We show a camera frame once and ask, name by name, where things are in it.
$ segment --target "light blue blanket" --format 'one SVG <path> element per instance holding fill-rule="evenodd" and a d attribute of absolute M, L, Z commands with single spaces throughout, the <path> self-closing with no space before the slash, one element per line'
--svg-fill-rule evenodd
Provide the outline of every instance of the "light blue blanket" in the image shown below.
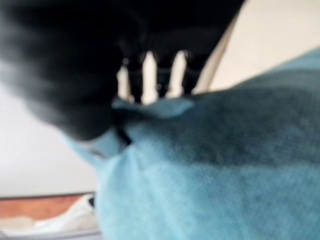
<path fill-rule="evenodd" d="M 226 91 L 114 108 L 129 146 L 114 129 L 93 143 L 105 159 L 69 142 L 96 169 L 106 240 L 320 240 L 320 49 Z"/>

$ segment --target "white wall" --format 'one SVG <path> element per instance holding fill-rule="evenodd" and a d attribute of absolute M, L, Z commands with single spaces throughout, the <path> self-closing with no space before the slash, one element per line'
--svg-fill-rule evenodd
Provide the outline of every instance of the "white wall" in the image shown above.
<path fill-rule="evenodd" d="M 0 198 L 95 189 L 96 179 L 62 141 L 0 86 Z"/>

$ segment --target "wooden floor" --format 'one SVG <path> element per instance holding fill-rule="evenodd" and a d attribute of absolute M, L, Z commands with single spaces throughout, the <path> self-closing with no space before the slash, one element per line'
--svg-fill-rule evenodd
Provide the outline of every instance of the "wooden floor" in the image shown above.
<path fill-rule="evenodd" d="M 26 216 L 44 220 L 63 214 L 81 195 L 34 199 L 0 200 L 0 218 Z"/>

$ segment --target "blue towel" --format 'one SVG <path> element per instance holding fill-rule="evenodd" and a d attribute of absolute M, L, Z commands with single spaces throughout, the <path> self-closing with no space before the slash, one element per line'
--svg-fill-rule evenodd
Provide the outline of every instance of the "blue towel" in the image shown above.
<path fill-rule="evenodd" d="M 105 158 L 69 140 L 97 172 L 106 240 L 320 240 L 320 49 L 229 90 L 114 108 L 127 147 L 116 129 L 93 144 Z"/>

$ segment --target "blue fleece fabric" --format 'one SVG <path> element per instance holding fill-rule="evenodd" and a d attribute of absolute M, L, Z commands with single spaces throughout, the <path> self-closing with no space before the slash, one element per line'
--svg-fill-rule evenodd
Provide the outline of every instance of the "blue fleece fabric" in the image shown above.
<path fill-rule="evenodd" d="M 96 159 L 69 142 L 96 169 L 106 240 L 320 240 L 320 49 L 226 91 L 114 108 L 129 146 Z"/>

